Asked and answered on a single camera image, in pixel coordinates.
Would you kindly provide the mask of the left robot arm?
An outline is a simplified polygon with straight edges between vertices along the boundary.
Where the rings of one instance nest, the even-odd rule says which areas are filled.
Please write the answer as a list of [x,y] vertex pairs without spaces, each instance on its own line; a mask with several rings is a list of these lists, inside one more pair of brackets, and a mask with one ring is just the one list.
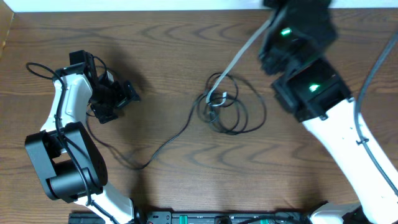
[[146,223],[146,215],[109,181],[103,156],[85,128],[91,109],[101,124],[117,119],[119,110],[139,101],[129,81],[96,71],[96,56],[79,50],[67,67],[52,71],[55,95],[40,131],[28,135],[25,149],[48,198],[75,203],[88,213],[71,213],[69,223]]

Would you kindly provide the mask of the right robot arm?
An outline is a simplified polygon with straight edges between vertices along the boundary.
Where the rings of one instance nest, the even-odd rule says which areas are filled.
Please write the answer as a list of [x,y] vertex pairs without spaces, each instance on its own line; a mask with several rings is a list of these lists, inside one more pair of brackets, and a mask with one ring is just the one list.
[[358,203],[326,202],[310,223],[396,223],[397,169],[361,115],[354,97],[325,58],[337,39],[329,1],[264,1],[273,10],[259,60],[281,106],[315,136],[344,173]]

